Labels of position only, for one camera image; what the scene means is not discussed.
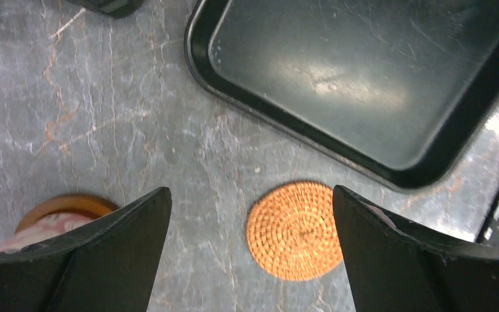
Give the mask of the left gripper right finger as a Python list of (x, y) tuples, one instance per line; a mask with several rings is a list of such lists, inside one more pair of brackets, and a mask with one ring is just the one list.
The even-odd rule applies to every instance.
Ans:
[(435, 231), (352, 190), (333, 214), (358, 311), (499, 311), (499, 248)]

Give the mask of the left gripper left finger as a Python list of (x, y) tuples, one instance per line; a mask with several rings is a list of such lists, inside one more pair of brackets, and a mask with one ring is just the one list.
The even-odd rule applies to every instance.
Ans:
[(168, 188), (0, 253), (0, 311), (145, 311), (172, 213)]

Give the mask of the wooden coaster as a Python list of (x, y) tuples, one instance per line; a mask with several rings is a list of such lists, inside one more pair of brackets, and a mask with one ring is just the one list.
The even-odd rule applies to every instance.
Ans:
[(65, 194), (43, 201), (32, 208), (19, 222), (15, 234), (27, 229), (43, 217), (70, 213), (89, 218), (98, 219), (113, 213), (119, 207), (111, 201), (93, 194)]

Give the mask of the dark pink mug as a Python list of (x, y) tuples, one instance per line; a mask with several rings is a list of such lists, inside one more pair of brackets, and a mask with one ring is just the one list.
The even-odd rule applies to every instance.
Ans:
[(0, 253), (20, 251), (26, 246), (57, 237), (93, 221), (93, 218), (77, 213), (57, 213), (39, 219), (34, 225), (17, 232), (0, 244)]

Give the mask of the woven round coaster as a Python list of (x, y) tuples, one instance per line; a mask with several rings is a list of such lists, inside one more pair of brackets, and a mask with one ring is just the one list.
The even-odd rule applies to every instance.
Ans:
[(342, 263), (333, 189), (316, 181), (280, 185), (256, 201), (246, 242), (257, 264), (287, 281), (319, 278)]

